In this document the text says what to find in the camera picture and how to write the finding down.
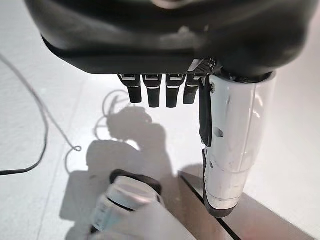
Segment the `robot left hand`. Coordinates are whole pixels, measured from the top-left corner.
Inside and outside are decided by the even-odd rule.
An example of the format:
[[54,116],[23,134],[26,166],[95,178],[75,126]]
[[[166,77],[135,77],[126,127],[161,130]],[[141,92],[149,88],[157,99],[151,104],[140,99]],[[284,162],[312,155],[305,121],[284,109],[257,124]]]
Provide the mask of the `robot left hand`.
[[118,75],[131,101],[199,97],[203,200],[237,206],[260,148],[276,70],[304,48],[316,0],[27,0],[47,48],[74,67]]

